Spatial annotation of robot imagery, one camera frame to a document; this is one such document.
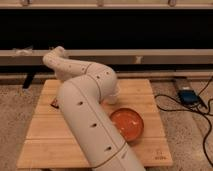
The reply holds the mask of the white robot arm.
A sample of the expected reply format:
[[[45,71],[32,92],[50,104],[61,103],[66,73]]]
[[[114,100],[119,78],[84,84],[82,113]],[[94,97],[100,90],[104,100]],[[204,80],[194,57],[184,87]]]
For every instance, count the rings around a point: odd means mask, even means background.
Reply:
[[[96,62],[68,59],[61,46],[45,54],[43,63],[62,81],[56,96],[59,110],[92,170],[146,171],[101,106],[116,92],[114,70]]]

